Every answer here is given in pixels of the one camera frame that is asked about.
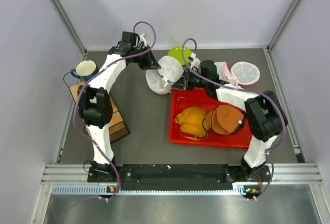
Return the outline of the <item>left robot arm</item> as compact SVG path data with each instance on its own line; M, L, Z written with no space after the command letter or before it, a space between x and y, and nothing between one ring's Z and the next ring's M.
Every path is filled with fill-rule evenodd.
M117 175L114 153L111 149L109 123L113 116L109 92L120 73L130 63L138 64L142 70L159 69L145 35L123 32L117 46L112 47L98 75L78 88L79 116L83 119L93 139L94 159L91 175L99 175L106 181Z

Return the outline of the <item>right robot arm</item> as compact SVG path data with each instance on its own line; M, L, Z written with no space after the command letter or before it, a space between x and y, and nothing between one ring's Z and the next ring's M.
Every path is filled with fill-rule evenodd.
M272 91L245 90L219 76L218 62L203 61L200 69L188 65L172 87L191 91L202 88L219 104L209 112L189 107L175 118L181 132L192 140L204 139L212 130L219 135L234 135L245 125L252 134L247 152L241 159L241 175L254 180L264 167L268 152L279 135L284 136L287 118Z

